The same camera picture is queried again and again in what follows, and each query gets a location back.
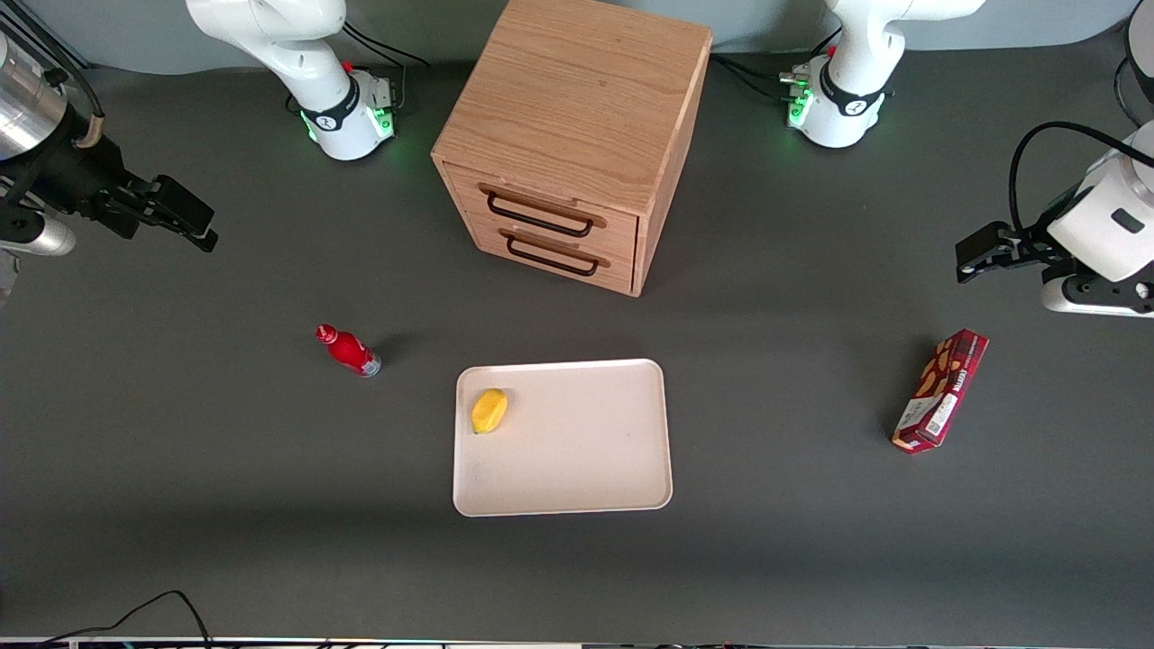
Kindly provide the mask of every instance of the green led light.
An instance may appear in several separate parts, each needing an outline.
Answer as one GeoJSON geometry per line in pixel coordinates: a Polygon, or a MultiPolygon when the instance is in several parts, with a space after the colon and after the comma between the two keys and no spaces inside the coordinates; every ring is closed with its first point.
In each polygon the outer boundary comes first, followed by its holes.
{"type": "Polygon", "coordinates": [[[370,109],[369,114],[373,115],[373,127],[381,139],[389,139],[394,135],[392,113],[390,111],[385,109],[370,109]]]}
{"type": "Polygon", "coordinates": [[[789,109],[788,122],[789,126],[794,128],[801,128],[802,122],[805,121],[805,113],[809,112],[809,105],[812,103],[814,94],[805,90],[805,94],[797,97],[793,102],[793,107],[789,109]]]}
{"type": "Polygon", "coordinates": [[[300,119],[305,122],[305,128],[308,129],[308,139],[316,142],[316,133],[313,133],[313,125],[308,122],[308,118],[305,117],[305,111],[300,112],[300,119]]]}

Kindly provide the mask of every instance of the wooden surface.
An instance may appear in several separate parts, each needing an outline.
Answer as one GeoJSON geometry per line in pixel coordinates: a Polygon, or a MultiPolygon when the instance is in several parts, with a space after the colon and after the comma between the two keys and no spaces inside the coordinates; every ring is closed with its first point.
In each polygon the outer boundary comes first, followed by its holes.
{"type": "Polygon", "coordinates": [[[666,150],[665,166],[660,173],[661,181],[653,194],[653,202],[646,211],[649,218],[643,218],[642,226],[637,229],[638,263],[634,268],[634,286],[638,293],[640,293],[640,288],[645,285],[645,278],[649,276],[650,266],[653,263],[653,253],[657,252],[657,241],[665,227],[665,218],[669,214],[669,204],[677,189],[677,181],[681,180],[681,170],[685,166],[689,143],[694,137],[694,126],[697,124],[697,105],[702,99],[702,87],[705,85],[705,68],[709,60],[710,52],[706,46],[702,50],[702,59],[697,69],[694,70],[692,90],[685,97],[685,104],[681,110],[681,121],[674,128],[673,143],[666,150]]]}
{"type": "Polygon", "coordinates": [[[568,206],[549,206],[547,202],[525,200],[530,196],[524,195],[524,192],[510,191],[501,194],[507,197],[518,197],[520,202],[509,203],[507,201],[499,200],[496,202],[497,206],[507,207],[508,209],[532,216],[533,218],[539,218],[541,221],[555,223],[565,227],[579,229],[582,225],[575,218],[579,215],[585,215],[594,223],[594,226],[585,237],[560,234],[493,214],[488,209],[488,197],[487,194],[482,192],[482,188],[492,187],[493,182],[497,180],[496,178],[449,163],[443,165],[443,173],[452,188],[450,193],[454,194],[455,200],[457,201],[458,209],[460,210],[465,223],[469,225],[470,234],[473,237],[473,243],[477,244],[477,247],[487,253],[495,254],[511,261],[527,263],[533,268],[556,273],[562,277],[570,277],[621,293],[631,294],[634,288],[632,278],[635,274],[634,261],[636,259],[635,246],[637,241],[637,217],[615,212],[605,208],[585,212],[568,206]],[[547,209],[535,209],[533,204],[547,209]],[[574,218],[561,216],[562,214],[568,214],[574,218]],[[593,276],[576,276],[572,273],[534,263],[530,260],[525,260],[524,258],[517,258],[510,254],[505,247],[507,239],[504,236],[499,233],[499,230],[514,232],[517,238],[523,241],[544,243],[545,249],[535,249],[531,252],[534,254],[541,254],[553,261],[571,266],[587,267],[585,263],[575,263],[574,259],[569,259],[565,255],[557,254],[556,252],[549,252],[550,249],[568,251],[570,255],[575,254],[578,258],[595,258],[602,261],[593,276]]]}
{"type": "Polygon", "coordinates": [[[639,296],[711,42],[702,25],[593,0],[512,0],[433,148],[473,241],[514,256],[493,239],[507,227],[546,249],[579,249],[607,263],[582,281],[639,296]],[[508,210],[570,229],[592,221],[593,231],[576,238],[496,215],[488,192],[508,210]]]}
{"type": "Polygon", "coordinates": [[[433,155],[646,214],[710,42],[705,27],[594,0],[512,0],[433,155]]]}

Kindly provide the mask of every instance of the gray wall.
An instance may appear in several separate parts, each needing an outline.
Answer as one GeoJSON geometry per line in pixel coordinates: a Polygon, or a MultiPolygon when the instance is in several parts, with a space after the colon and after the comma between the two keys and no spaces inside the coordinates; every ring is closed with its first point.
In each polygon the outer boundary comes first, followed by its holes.
{"type": "MultiPolygon", "coordinates": [[[[613,0],[710,25],[717,50],[810,47],[837,22],[818,0],[613,0]]],[[[904,23],[913,50],[1057,45],[1088,38],[1130,14],[1137,0],[987,0],[976,14],[942,23],[904,23]]],[[[196,29],[182,0],[31,0],[27,3],[88,60],[104,66],[181,74],[253,66],[196,29]]],[[[475,59],[504,0],[349,0],[361,31],[432,60],[475,59]]],[[[338,55],[375,57],[342,36],[338,55]]]]}

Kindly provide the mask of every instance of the black metal handle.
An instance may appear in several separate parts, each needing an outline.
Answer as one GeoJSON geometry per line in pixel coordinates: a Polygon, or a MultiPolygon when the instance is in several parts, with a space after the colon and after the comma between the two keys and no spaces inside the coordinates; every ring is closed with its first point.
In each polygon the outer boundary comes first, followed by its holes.
{"type": "MultiPolygon", "coordinates": [[[[583,270],[580,268],[568,266],[568,264],[561,263],[560,261],[553,261],[552,259],[546,259],[544,256],[539,256],[539,255],[535,255],[533,253],[526,253],[526,252],[523,252],[523,251],[518,251],[517,248],[512,247],[514,241],[518,241],[518,243],[522,243],[522,244],[525,243],[525,241],[522,241],[520,239],[518,239],[517,237],[515,237],[512,234],[505,234],[505,248],[509,251],[509,254],[511,254],[512,256],[519,256],[522,259],[527,259],[529,261],[533,261],[533,262],[537,262],[537,263],[544,263],[545,266],[548,266],[550,268],[556,268],[557,270],[564,270],[565,273],[572,273],[574,275],[577,275],[577,276],[580,276],[580,277],[592,277],[593,274],[597,273],[597,267],[600,266],[600,263],[601,263],[600,260],[597,260],[597,259],[587,259],[587,258],[584,258],[584,256],[572,258],[572,259],[579,259],[580,261],[587,261],[587,262],[590,262],[590,263],[593,264],[589,270],[583,270]]],[[[572,256],[572,255],[567,255],[567,254],[564,254],[562,252],[559,252],[559,251],[550,251],[550,252],[557,253],[559,255],[563,255],[563,256],[572,256]]]]}
{"type": "Polygon", "coordinates": [[[555,223],[549,223],[548,221],[541,221],[540,218],[533,218],[532,216],[527,216],[504,208],[499,208],[497,206],[493,204],[493,201],[497,199],[496,192],[486,192],[486,193],[489,195],[488,200],[489,211],[492,211],[493,214],[497,214],[507,218],[511,218],[514,221],[519,221],[522,223],[527,223],[529,225],[535,225],[538,227],[552,230],[553,232],[556,232],[559,234],[565,234],[568,237],[587,237],[589,233],[593,231],[592,218],[585,219],[585,227],[582,227],[580,230],[574,230],[572,227],[565,227],[564,225],[557,225],[555,223]]]}

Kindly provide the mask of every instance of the lemon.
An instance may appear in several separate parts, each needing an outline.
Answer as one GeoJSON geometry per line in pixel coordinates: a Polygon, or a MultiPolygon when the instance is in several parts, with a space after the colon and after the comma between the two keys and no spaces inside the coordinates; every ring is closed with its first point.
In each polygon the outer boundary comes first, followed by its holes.
{"type": "Polygon", "coordinates": [[[473,404],[473,432],[484,434],[496,428],[508,406],[509,398],[503,390],[489,388],[481,393],[473,404]]]}

